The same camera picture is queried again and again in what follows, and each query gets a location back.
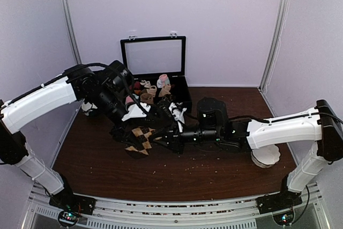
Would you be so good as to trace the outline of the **white bowl left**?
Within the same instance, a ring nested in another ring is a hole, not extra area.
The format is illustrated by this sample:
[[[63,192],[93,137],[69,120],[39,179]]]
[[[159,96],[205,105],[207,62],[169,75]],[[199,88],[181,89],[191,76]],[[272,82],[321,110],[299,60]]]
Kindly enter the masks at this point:
[[[89,117],[94,117],[99,114],[98,108],[95,104],[84,101],[81,105],[81,112]]]

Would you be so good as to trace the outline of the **tan rolled sock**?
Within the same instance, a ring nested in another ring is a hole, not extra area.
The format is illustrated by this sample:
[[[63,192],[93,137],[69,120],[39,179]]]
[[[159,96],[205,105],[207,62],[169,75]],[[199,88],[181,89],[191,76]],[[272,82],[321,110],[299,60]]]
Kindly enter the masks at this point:
[[[140,95],[140,101],[149,105],[153,105],[154,104],[154,98],[151,94],[149,93],[142,93]]]

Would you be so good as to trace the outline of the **white scalloped bowl right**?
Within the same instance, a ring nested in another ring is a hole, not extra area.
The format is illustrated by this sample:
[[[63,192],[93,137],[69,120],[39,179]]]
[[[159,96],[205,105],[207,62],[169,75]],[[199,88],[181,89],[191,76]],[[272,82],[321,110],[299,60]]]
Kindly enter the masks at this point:
[[[251,152],[253,163],[260,168],[270,168],[280,160],[280,151],[276,145],[269,145],[254,149]]]

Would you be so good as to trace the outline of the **black box with glass lid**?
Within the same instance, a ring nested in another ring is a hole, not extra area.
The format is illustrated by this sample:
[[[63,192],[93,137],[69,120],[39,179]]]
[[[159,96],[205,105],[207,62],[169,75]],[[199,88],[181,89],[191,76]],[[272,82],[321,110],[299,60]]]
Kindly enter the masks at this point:
[[[122,39],[120,45],[123,63],[136,80],[149,80],[155,85],[160,75],[166,74],[176,102],[191,113],[192,98],[185,78],[185,36]]]

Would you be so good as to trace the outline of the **brown tan argyle sock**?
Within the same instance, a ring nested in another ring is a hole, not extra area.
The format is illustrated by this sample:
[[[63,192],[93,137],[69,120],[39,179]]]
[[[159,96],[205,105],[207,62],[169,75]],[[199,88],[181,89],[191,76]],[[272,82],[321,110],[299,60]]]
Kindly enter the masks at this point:
[[[175,96],[172,94],[166,94],[158,102],[158,105],[160,106],[167,106],[169,107],[172,102],[175,101]]]
[[[156,130],[149,127],[136,127],[131,131],[136,142],[130,143],[126,146],[126,153],[134,159],[148,157],[149,150],[152,148],[149,137],[154,135]]]

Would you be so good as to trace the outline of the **beige rolled sock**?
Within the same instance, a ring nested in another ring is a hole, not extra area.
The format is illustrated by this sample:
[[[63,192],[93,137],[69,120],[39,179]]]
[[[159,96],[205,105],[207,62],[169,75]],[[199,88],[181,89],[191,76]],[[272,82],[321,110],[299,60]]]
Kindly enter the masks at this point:
[[[161,98],[162,98],[162,97],[164,97],[165,95],[169,95],[169,94],[170,94],[170,90],[171,90],[171,85],[170,85],[170,84],[164,85],[164,86],[161,88],[158,97],[161,97]]]

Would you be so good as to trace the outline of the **aluminium corner post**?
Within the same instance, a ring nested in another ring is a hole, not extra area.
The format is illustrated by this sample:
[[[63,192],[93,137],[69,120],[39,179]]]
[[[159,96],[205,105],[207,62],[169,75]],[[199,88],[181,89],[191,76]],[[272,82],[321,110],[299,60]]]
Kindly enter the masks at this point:
[[[76,36],[74,33],[72,18],[71,18],[71,12],[69,7],[69,0],[61,0],[63,12],[64,12],[64,18],[66,22],[67,32],[68,32],[68,39],[72,50],[72,56],[76,62],[76,65],[72,68],[67,69],[68,72],[70,72],[70,75],[73,78],[76,78],[76,76],[81,75],[82,69],[84,69],[84,65],[82,64],[79,48],[77,45]]]
[[[281,42],[282,30],[286,22],[288,6],[289,6],[289,0],[279,1],[278,13],[277,13],[273,37],[272,37],[272,41],[270,45],[270,50],[269,50],[265,69],[264,69],[263,76],[262,76],[260,86],[259,86],[260,91],[263,93],[267,91],[267,86],[270,83],[272,72],[273,72],[273,69],[277,60],[277,55],[278,55],[280,42]]]

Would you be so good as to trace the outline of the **dark red rolled sock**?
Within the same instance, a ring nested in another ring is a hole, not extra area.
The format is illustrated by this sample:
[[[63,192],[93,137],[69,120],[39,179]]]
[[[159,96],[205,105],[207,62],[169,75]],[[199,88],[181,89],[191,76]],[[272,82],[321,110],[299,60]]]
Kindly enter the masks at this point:
[[[139,81],[136,81],[133,86],[134,91],[140,91],[141,90],[141,84]]]

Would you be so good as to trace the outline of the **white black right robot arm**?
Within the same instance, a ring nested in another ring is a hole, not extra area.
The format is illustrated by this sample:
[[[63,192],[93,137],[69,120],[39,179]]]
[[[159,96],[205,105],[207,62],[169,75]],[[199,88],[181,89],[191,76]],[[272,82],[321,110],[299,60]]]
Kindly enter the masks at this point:
[[[182,153],[187,144],[214,143],[231,153],[250,152],[259,167],[270,167],[280,158],[280,143],[312,141],[299,165],[287,174],[278,193],[257,198],[260,213],[275,212],[301,204],[301,192],[328,164],[342,158],[342,121],[325,100],[300,113],[270,119],[228,117],[224,102],[202,98],[197,103],[197,125],[184,124],[184,109],[171,105],[173,123],[153,140]]]

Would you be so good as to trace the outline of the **aluminium right corner post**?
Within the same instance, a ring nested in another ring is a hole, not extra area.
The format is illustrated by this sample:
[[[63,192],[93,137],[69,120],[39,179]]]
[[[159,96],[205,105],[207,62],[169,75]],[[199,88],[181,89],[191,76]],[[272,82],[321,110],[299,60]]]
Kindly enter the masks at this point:
[[[273,37],[272,37],[272,41],[270,45],[270,50],[269,50],[265,69],[264,69],[263,76],[262,76],[260,86],[259,86],[260,91],[263,93],[267,91],[267,86],[270,83],[272,72],[273,72],[273,69],[277,60],[277,55],[278,55],[280,42],[281,42],[282,30],[286,22],[288,6],[289,6],[289,0],[279,1],[278,13],[277,13]]]

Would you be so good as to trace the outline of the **aluminium left corner post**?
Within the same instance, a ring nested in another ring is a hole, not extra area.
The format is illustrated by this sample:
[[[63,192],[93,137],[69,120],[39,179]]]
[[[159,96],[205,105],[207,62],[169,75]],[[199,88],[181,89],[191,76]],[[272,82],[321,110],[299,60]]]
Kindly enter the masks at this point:
[[[72,50],[72,56],[76,62],[76,65],[72,68],[67,69],[68,72],[70,72],[70,75],[73,78],[76,78],[76,76],[81,75],[82,69],[84,69],[84,65],[82,64],[79,48],[77,45],[76,36],[74,33],[72,18],[71,18],[71,12],[69,7],[69,0],[61,0],[63,12],[64,12],[64,18],[66,22],[67,32],[68,32],[68,39]]]

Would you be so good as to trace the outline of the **aluminium front rail frame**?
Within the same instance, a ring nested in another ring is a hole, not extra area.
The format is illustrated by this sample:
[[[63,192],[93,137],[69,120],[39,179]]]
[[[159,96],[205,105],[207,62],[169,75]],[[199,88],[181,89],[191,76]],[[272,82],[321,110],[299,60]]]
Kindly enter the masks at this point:
[[[93,213],[81,215],[71,228],[333,228],[327,208],[316,183],[304,190],[303,203],[292,209],[260,213],[258,197],[192,202],[144,202],[92,197]],[[58,222],[62,211],[49,205],[44,189],[34,184],[19,228],[64,228]],[[277,218],[294,211],[296,223],[277,224]]]

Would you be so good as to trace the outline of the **pink teal white rolled sock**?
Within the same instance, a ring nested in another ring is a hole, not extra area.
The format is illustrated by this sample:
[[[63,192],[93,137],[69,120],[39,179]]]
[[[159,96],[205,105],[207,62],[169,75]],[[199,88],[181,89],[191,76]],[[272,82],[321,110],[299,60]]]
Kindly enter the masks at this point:
[[[167,74],[161,74],[156,82],[157,88],[163,88],[166,85],[170,84],[170,80]]]

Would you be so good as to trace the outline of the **cream rolled sock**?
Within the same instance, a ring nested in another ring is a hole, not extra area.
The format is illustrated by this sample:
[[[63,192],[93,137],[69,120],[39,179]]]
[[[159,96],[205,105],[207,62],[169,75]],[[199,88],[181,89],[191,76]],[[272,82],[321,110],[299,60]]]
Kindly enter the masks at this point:
[[[142,88],[142,91],[144,93],[148,93],[155,97],[156,92],[157,92],[157,87],[155,85],[152,85],[150,81],[142,80],[139,82]]]

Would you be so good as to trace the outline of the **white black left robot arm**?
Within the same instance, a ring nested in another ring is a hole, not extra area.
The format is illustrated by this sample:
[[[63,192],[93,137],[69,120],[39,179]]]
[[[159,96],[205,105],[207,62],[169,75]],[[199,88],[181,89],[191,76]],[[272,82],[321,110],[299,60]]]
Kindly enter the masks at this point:
[[[124,135],[124,123],[144,117],[145,110],[134,99],[128,108],[122,91],[131,94],[133,76],[119,61],[78,64],[50,81],[6,102],[1,102],[1,162],[15,165],[33,181],[44,187],[62,209],[71,210],[77,198],[67,179],[47,167],[29,148],[21,129],[30,122],[62,106],[84,100],[94,104]]]

